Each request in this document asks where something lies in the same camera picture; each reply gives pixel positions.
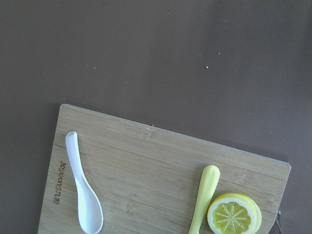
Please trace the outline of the lemon slice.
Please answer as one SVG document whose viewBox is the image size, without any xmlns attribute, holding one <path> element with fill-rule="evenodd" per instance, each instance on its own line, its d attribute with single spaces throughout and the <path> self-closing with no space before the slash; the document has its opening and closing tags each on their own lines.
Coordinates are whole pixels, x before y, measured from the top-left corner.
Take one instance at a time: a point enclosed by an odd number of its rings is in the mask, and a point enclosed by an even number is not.
<svg viewBox="0 0 312 234">
<path fill-rule="evenodd" d="M 262 213 L 249 196 L 227 193 L 210 205 L 207 220 L 215 234 L 254 234 L 261 226 Z"/>
</svg>

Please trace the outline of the bamboo cutting board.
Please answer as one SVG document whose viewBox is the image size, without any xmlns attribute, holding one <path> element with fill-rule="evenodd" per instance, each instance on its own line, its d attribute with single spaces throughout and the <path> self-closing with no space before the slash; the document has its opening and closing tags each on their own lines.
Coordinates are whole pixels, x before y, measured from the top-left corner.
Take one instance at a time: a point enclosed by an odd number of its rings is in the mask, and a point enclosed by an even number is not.
<svg viewBox="0 0 312 234">
<path fill-rule="evenodd" d="M 202 171 L 220 169 L 215 196 L 236 192 L 260 207 L 267 234 L 290 164 L 157 127 L 62 104 L 48 169 L 40 234 L 80 234 L 77 191 L 65 147 L 76 131 L 85 176 L 104 212 L 104 234 L 186 234 Z"/>
</svg>

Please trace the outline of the white ceramic spoon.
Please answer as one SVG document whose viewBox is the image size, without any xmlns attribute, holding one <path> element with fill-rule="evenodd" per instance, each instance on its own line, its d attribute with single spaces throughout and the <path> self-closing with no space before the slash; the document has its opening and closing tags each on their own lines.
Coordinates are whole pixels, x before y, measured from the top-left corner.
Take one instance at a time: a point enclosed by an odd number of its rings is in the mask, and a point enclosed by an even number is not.
<svg viewBox="0 0 312 234">
<path fill-rule="evenodd" d="M 77 189 L 80 227 L 86 234 L 98 234 L 103 227 L 103 211 L 99 198 L 84 175 L 75 131 L 66 135 L 65 145 Z"/>
</svg>

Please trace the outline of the yellow plastic knife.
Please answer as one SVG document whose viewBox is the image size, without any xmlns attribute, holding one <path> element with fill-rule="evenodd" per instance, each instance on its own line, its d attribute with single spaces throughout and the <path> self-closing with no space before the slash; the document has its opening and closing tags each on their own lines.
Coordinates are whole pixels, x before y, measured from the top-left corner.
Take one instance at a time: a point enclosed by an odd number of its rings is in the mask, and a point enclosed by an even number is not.
<svg viewBox="0 0 312 234">
<path fill-rule="evenodd" d="M 203 169 L 197 192 L 193 218 L 188 232 L 189 234 L 199 233 L 200 226 L 215 193 L 219 178 L 220 170 L 218 167 L 208 165 Z"/>
</svg>

